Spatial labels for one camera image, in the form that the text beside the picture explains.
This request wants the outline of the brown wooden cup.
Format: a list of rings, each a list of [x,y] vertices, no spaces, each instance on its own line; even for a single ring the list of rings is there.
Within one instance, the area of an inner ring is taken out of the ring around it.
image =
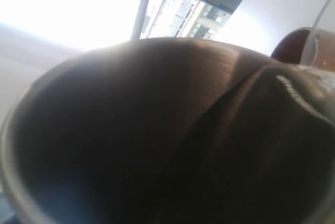
[[[334,33],[310,27],[296,29],[279,42],[271,57],[284,63],[333,72]]]

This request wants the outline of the stainless steel cup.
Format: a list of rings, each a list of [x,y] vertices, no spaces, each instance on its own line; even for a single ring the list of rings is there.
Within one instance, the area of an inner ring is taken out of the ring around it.
[[[334,223],[323,77],[186,38],[71,58],[4,121],[5,197],[22,223]]]

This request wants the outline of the clear plastic shaker cup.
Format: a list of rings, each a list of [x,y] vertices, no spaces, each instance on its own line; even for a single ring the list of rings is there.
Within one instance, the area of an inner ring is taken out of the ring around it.
[[[317,17],[300,63],[334,72],[334,0],[328,0]]]

